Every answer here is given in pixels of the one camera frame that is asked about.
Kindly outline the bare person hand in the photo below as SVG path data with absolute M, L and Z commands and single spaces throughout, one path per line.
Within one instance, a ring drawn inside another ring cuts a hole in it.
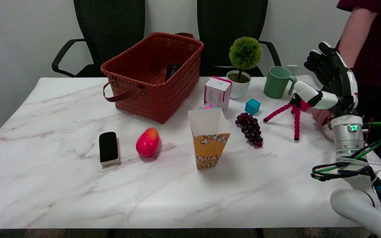
M 325 120 L 331 117 L 331 113 L 327 109 L 316 109 L 312 110 L 312 117 L 316 122 L 318 127 L 322 127 Z

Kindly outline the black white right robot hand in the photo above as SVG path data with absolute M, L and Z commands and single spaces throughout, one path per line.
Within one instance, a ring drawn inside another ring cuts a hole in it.
M 318 45 L 319 52 L 311 50 L 304 66 L 313 72 L 322 84 L 316 90 L 304 81 L 294 85 L 294 92 L 313 108 L 328 110 L 334 117 L 357 116 L 358 84 L 340 52 L 327 42 Z

